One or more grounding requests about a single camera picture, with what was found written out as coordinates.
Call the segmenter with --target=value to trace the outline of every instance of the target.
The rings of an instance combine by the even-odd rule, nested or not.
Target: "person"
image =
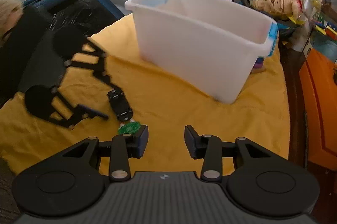
[[[20,0],[0,0],[0,48],[10,36],[11,29],[23,14]]]

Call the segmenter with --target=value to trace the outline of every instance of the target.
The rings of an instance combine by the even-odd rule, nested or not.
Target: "green oval object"
[[[121,128],[118,129],[118,134],[123,135],[123,134],[134,134],[136,133],[140,128],[140,123],[135,121],[135,122],[130,122],[128,124],[125,124]]]

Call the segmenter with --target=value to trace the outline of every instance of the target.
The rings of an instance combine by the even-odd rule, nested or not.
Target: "circular disc cover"
[[[305,169],[286,163],[252,160],[230,175],[226,189],[239,205],[254,214],[290,217],[309,213],[317,201],[319,184]]]
[[[13,181],[12,193],[21,210],[43,217],[62,217],[83,211],[104,191],[103,177],[88,164],[67,158],[30,167]]]

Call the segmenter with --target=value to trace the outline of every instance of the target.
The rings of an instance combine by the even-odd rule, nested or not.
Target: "yellow tablecloth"
[[[132,171],[199,172],[203,160],[189,156],[184,143],[186,125],[223,141],[244,136],[287,158],[289,109],[277,47],[265,60],[267,70],[251,75],[235,103],[225,105],[143,61],[132,15],[93,35],[93,39],[110,54],[107,71],[112,82],[124,90],[134,119],[149,126],[144,157],[130,159]],[[89,136],[108,141],[116,135],[119,122],[107,99],[110,88],[92,77],[90,71],[69,68],[60,90],[74,105],[85,104],[107,113],[110,119],[85,119],[70,131],[31,116],[25,109],[24,95],[17,93],[0,109],[1,157],[15,173]],[[232,159],[224,159],[223,173],[232,170]],[[108,159],[103,158],[100,172],[107,171]]]

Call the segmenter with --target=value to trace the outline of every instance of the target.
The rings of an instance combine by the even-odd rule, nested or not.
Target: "metal screw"
[[[52,88],[52,94],[55,94],[57,92],[57,87]]]
[[[114,178],[114,179],[124,179],[127,177],[127,172],[123,171],[123,170],[116,170],[116,171],[113,171],[111,173],[111,176]]]
[[[217,179],[220,176],[220,173],[215,170],[208,170],[203,173],[203,176],[208,179]]]
[[[65,62],[64,62],[64,65],[65,65],[65,66],[69,66],[69,65],[71,65],[71,61],[70,61],[70,60],[68,60],[68,61],[65,61]]]

